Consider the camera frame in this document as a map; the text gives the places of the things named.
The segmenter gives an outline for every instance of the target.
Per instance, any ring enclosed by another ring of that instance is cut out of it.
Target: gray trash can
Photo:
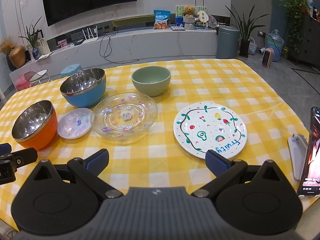
[[[217,58],[236,58],[240,31],[235,27],[219,26]]]

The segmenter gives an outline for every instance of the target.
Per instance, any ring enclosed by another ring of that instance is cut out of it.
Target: blue glass vase
[[[41,57],[41,52],[37,47],[35,47],[32,49],[32,55],[33,55],[33,58],[37,60]]]

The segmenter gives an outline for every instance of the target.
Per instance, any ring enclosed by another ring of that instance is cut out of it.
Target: floor
[[[133,64],[169,61],[175,59],[197,59],[197,58],[212,58],[212,56],[182,56],[182,57],[161,57],[141,59]],[[281,98],[292,108],[292,110],[301,119],[307,129],[310,126],[310,109],[313,106],[320,106],[320,73],[316,72],[315,68],[298,64],[295,66],[289,60],[282,59],[280,62],[273,62],[270,68],[265,68],[261,65],[262,55],[256,53],[249,55],[248,58],[238,57],[239,60],[246,63],[256,73],[258,73]],[[292,70],[300,69],[313,73]],[[6,96],[8,100],[17,90],[14,89]],[[3,107],[3,102],[0,102],[0,109]]]

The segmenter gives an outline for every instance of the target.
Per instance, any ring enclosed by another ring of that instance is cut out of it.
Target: table
[[[171,84],[166,92],[153,98],[158,105],[158,117],[142,141],[127,146],[111,144],[93,130],[75,140],[57,135],[51,147],[38,152],[38,161],[49,159],[53,164],[63,164],[73,157],[87,158],[99,149],[107,148],[109,165],[99,177],[124,194],[130,186],[184,186],[191,193],[215,176],[206,168],[204,160],[188,154],[179,145],[173,135],[173,120],[178,111],[189,104],[214,101],[231,108],[246,124],[248,140],[237,158],[250,165],[273,159],[297,189],[287,139],[293,133],[308,136],[308,131],[294,111],[255,71],[236,59],[119,66],[105,70],[107,88],[104,97],[135,91],[131,82],[133,71],[155,64],[171,71]],[[73,110],[75,107],[60,94],[59,87],[65,79],[15,93],[0,111],[0,143],[10,143],[13,151],[22,148],[11,136],[12,126],[20,113],[37,101],[52,101],[58,120]],[[19,168],[15,182],[0,186],[0,218],[14,228],[11,203],[35,165]],[[314,201],[313,198],[304,199],[304,210]]]

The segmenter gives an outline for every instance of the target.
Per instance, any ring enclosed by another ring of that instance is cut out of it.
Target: orange bowl
[[[53,104],[48,100],[34,103],[15,121],[11,135],[25,148],[42,150],[54,140],[58,119]]]

